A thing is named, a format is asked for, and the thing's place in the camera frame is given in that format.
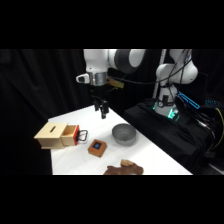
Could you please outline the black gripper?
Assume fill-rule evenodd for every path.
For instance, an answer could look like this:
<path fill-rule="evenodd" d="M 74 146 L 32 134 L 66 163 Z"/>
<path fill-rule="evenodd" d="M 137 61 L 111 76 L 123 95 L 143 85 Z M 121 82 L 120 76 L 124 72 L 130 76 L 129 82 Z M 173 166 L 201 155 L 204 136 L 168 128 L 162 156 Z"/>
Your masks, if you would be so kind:
<path fill-rule="evenodd" d="M 103 85 L 103 86 L 92 86 L 90 88 L 91 91 L 91 96 L 94 98 L 94 107 L 95 107 L 95 111 L 98 111 L 101 107 L 101 117 L 102 119 L 106 118 L 106 114 L 109 113 L 109 106 L 108 106 L 108 102 L 105 101 L 106 99 L 106 93 L 107 93 L 107 86 Z"/>

